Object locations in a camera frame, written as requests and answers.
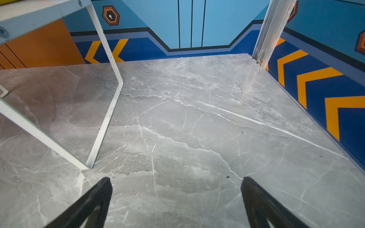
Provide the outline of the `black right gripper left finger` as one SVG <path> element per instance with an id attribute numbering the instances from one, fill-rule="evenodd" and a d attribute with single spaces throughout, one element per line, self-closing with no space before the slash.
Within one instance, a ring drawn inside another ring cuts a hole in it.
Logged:
<path id="1" fill-rule="evenodd" d="M 113 188 L 110 178 L 102 178 L 68 209 L 46 225 L 47 228 L 104 227 Z"/>

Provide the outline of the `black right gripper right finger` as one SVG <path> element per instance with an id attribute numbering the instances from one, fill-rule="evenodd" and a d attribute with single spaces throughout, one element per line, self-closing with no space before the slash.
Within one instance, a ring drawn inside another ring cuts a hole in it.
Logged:
<path id="1" fill-rule="evenodd" d="M 244 177 L 240 189 L 250 227 L 308 227 L 263 189 L 253 178 L 248 176 Z"/>

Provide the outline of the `yellow spaghetti pack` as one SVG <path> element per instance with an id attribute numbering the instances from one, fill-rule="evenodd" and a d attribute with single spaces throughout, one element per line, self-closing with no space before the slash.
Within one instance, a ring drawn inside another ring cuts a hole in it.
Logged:
<path id="1" fill-rule="evenodd" d="M 0 5 L 5 5 L 13 2 L 17 2 L 19 0 L 0 0 Z"/>

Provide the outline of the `white metal shelf rack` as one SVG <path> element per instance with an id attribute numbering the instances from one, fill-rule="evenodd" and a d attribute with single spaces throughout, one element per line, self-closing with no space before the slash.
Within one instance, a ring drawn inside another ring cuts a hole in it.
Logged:
<path id="1" fill-rule="evenodd" d="M 92 169 L 117 105 L 124 82 L 91 1 L 16 1 L 1 5 L 1 44 L 86 8 L 118 81 L 118 86 L 86 162 L 82 162 L 1 99 L 1 114 L 81 170 Z"/>

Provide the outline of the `aluminium corner post right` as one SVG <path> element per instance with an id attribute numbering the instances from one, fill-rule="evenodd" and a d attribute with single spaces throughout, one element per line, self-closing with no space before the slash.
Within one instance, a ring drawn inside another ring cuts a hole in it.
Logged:
<path id="1" fill-rule="evenodd" d="M 295 0 L 270 1 L 252 55 L 263 68 L 267 67 L 295 4 Z"/>

